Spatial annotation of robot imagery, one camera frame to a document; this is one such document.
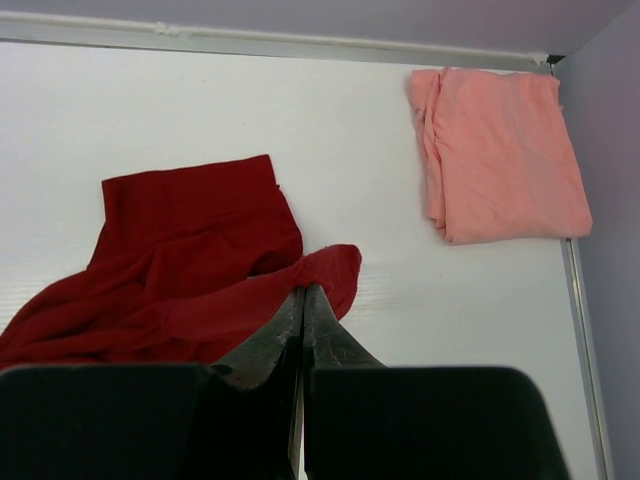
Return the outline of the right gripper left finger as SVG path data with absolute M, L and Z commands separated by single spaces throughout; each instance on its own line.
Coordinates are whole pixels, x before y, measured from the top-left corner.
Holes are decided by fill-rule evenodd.
M 303 289 L 218 362 L 14 367 L 5 479 L 294 479 Z

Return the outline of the red t shirt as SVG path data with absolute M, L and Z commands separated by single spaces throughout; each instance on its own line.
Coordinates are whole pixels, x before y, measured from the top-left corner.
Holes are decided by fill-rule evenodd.
M 298 287 L 322 286 L 338 317 L 361 254 L 308 254 L 266 155 L 105 180 L 105 222 L 87 268 L 27 302 L 1 364 L 212 363 Z

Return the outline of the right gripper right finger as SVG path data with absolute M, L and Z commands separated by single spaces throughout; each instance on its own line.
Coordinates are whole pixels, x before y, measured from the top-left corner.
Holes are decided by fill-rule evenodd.
M 311 479 L 566 479 L 544 399 L 494 366 L 388 367 L 322 287 L 303 313 L 304 467 Z

